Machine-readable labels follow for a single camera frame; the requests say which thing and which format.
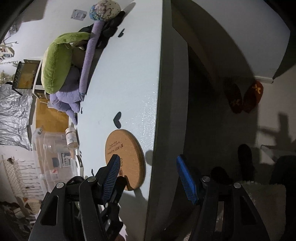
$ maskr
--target heart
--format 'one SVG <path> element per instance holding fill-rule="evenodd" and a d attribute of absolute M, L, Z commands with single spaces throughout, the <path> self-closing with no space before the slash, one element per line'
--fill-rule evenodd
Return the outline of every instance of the heart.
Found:
<path fill-rule="evenodd" d="M 121 128 L 121 124 L 119 122 L 120 117 L 121 117 L 121 112 L 118 112 L 113 119 L 114 125 L 116 126 L 117 129 Z"/>
<path fill-rule="evenodd" d="M 122 35 L 124 35 L 123 31 L 125 30 L 125 28 L 120 32 L 120 34 L 118 35 L 118 38 L 122 37 Z"/>

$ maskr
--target red slipper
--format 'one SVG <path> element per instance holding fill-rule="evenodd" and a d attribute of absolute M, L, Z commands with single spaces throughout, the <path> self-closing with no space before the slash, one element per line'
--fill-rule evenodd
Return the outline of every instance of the red slipper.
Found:
<path fill-rule="evenodd" d="M 259 81 L 254 81 L 244 95 L 243 110 L 249 113 L 260 102 L 262 95 L 262 84 Z"/>
<path fill-rule="evenodd" d="M 233 113 L 242 112 L 242 94 L 239 87 L 230 79 L 227 79 L 224 81 L 223 90 Z"/>

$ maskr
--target clear plastic bin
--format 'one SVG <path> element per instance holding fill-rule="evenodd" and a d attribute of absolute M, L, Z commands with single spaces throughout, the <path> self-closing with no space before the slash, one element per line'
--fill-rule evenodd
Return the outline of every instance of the clear plastic bin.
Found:
<path fill-rule="evenodd" d="M 66 183 L 78 175 L 75 153 L 68 149 L 64 133 L 37 128 L 32 135 L 32 150 L 44 195 L 57 183 Z"/>

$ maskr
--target colorful ball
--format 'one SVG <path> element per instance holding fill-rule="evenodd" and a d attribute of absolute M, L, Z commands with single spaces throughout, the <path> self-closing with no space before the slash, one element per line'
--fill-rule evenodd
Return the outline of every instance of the colorful ball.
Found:
<path fill-rule="evenodd" d="M 117 2 L 112 0 L 102 0 L 91 7 L 89 16 L 92 20 L 110 21 L 121 11 Z"/>

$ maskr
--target cork trivet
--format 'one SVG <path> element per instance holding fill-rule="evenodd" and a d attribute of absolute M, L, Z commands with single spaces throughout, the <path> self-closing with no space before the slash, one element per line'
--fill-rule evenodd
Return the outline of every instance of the cork trivet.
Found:
<path fill-rule="evenodd" d="M 108 136 L 105 146 L 106 163 L 113 154 L 120 156 L 119 175 L 126 177 L 126 190 L 134 190 L 144 180 L 144 157 L 136 138 L 127 130 L 115 130 Z"/>

